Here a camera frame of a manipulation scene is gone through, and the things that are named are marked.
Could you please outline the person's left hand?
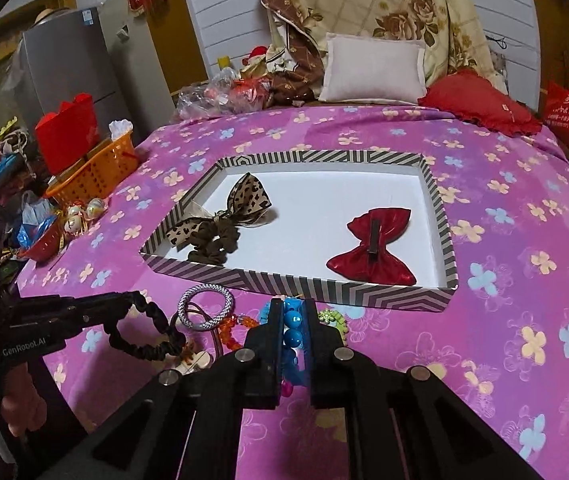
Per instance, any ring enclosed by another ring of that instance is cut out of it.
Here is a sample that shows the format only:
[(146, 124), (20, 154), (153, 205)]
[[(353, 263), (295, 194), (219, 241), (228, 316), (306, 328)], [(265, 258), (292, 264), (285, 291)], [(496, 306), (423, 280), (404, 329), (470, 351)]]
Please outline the person's left hand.
[(8, 371), (0, 413), (15, 437), (45, 425), (47, 404), (37, 392), (26, 364)]

